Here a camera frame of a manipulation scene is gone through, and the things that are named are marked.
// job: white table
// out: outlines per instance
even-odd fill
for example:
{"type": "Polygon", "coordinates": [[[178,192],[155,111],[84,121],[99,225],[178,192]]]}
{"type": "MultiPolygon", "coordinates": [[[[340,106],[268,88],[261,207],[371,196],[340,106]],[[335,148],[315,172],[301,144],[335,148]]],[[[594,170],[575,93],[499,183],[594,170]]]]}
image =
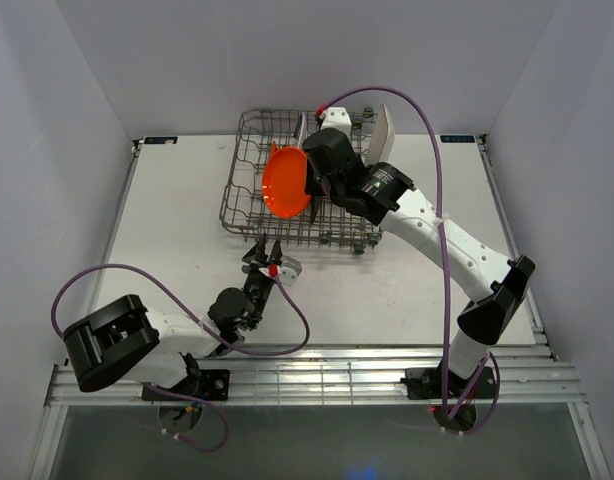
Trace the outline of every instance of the white table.
{"type": "MultiPolygon", "coordinates": [[[[476,238],[509,253],[477,145],[440,145],[446,210],[476,238]]],[[[111,250],[110,262],[149,271],[203,315],[222,289],[242,286],[240,258],[253,245],[226,232],[218,220],[233,150],[233,136],[183,136],[174,145],[143,145],[111,250]]],[[[426,136],[397,135],[390,162],[434,201],[432,155],[426,136]]],[[[442,342],[441,271],[400,239],[386,234],[363,256],[314,246],[283,251],[303,264],[289,292],[310,321],[311,345],[442,342]]],[[[178,313],[155,286],[125,271],[105,272],[97,307],[127,293],[139,294],[148,308],[178,313]]],[[[452,332],[466,303],[453,283],[452,332]]],[[[302,336],[299,319],[278,292],[259,329],[246,332],[250,344],[293,344],[302,336]]],[[[525,308],[500,344],[534,344],[525,308]]]]}

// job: orange object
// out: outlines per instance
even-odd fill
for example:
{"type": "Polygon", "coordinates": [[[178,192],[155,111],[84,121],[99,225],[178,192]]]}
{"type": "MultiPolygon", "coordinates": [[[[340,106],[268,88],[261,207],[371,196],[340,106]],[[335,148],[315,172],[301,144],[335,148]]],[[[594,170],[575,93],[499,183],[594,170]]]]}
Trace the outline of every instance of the orange object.
{"type": "Polygon", "coordinates": [[[300,148],[278,148],[274,142],[263,172],[263,200],[271,212],[291,218],[302,212],[310,195],[305,194],[307,155],[300,148]]]}

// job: white wall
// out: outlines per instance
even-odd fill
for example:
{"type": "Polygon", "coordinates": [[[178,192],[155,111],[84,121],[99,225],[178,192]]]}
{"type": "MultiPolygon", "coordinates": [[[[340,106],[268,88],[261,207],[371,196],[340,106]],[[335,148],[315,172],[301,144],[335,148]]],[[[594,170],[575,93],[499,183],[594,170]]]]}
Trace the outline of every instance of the white wall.
{"type": "Polygon", "coordinates": [[[100,261],[130,148],[53,2],[0,0],[0,480],[25,476],[64,358],[49,307],[100,261]]]}
{"type": "MultiPolygon", "coordinates": [[[[558,2],[57,3],[137,138],[231,133],[245,110],[316,109],[369,83],[411,93],[439,132],[488,132],[558,2]]],[[[347,105],[384,98],[364,94],[347,105]]],[[[399,131],[423,131],[407,105],[389,105],[399,131]]]]}
{"type": "Polygon", "coordinates": [[[558,6],[491,132],[548,338],[573,360],[614,476],[614,0],[558,6]]]}

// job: wire dish rack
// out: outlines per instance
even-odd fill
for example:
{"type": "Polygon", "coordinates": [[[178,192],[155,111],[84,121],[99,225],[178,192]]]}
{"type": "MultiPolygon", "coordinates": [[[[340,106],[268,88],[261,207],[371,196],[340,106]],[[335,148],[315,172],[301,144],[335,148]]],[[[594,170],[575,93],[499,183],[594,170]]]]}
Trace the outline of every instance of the wire dish rack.
{"type": "MultiPolygon", "coordinates": [[[[318,216],[309,223],[309,207],[299,215],[283,219],[275,216],[265,205],[262,196],[262,176],[271,152],[272,142],[278,147],[291,144],[299,110],[251,110],[240,116],[236,133],[236,148],[229,178],[220,206],[220,221],[229,232],[242,235],[245,240],[266,233],[297,245],[337,245],[355,254],[375,247],[382,239],[378,227],[364,218],[352,217],[328,198],[324,198],[318,216]]],[[[307,132],[317,130],[314,112],[307,114],[307,132]]],[[[351,142],[363,159],[369,145],[376,114],[366,109],[351,113],[351,142]]]]}

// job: wall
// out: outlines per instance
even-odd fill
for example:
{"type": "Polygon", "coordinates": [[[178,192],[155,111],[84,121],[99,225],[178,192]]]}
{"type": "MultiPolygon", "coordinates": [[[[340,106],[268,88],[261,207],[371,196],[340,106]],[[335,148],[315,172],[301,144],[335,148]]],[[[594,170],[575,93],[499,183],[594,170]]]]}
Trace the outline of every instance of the wall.
{"type": "Polygon", "coordinates": [[[614,476],[614,0],[562,1],[491,132],[548,338],[573,360],[614,476]]]}
{"type": "MultiPolygon", "coordinates": [[[[438,132],[488,132],[557,0],[57,0],[126,131],[232,133],[241,112],[352,87],[411,93],[438,132]]],[[[357,97],[354,109],[386,95],[357,97]]],[[[422,132],[391,100],[398,131],[422,132]]]]}
{"type": "Polygon", "coordinates": [[[50,304],[100,261],[130,148],[53,2],[0,0],[0,480],[25,478],[64,358],[50,304]]]}

